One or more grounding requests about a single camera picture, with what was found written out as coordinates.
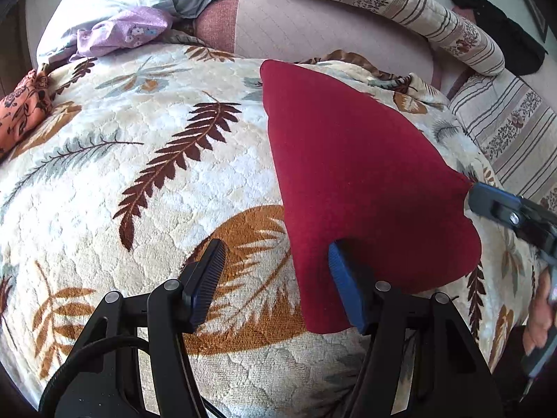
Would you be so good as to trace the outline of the person's right hand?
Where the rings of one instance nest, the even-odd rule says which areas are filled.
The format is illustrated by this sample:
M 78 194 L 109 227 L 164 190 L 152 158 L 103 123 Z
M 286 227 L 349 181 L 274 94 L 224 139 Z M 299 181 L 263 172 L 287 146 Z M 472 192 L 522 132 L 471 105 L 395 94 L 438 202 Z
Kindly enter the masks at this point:
M 523 347 L 526 355 L 535 348 L 543 348 L 547 342 L 549 329 L 556 325 L 555 311 L 549 304 L 551 280 L 549 269 L 540 274 L 538 289 L 529 304 L 529 318 L 523 333 Z

